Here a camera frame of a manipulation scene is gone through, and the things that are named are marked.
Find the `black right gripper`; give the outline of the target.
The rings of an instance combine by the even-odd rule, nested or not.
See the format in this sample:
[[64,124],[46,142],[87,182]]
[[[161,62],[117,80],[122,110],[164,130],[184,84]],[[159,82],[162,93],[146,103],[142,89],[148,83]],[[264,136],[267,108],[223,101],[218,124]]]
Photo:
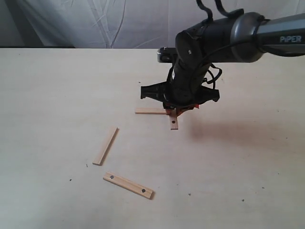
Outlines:
[[178,58],[170,68],[166,81],[142,86],[140,98],[160,101],[167,115],[176,109],[177,116],[194,108],[199,109],[199,105],[205,102],[217,102],[219,90],[215,88],[215,81],[219,75],[212,75],[211,80],[205,77],[211,72],[211,67],[216,68],[214,64],[208,63],[194,70]]

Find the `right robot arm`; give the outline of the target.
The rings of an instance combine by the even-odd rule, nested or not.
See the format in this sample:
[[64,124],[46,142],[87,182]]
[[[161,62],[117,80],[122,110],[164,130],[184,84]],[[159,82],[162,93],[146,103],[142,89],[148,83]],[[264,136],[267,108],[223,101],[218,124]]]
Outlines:
[[305,53],[305,16],[268,20],[256,12],[200,22],[176,35],[175,47],[160,48],[158,61],[171,63],[167,79],[141,87],[140,98],[160,101],[167,112],[183,113],[217,102],[217,76],[205,76],[216,63],[252,63],[263,54],[282,57]]

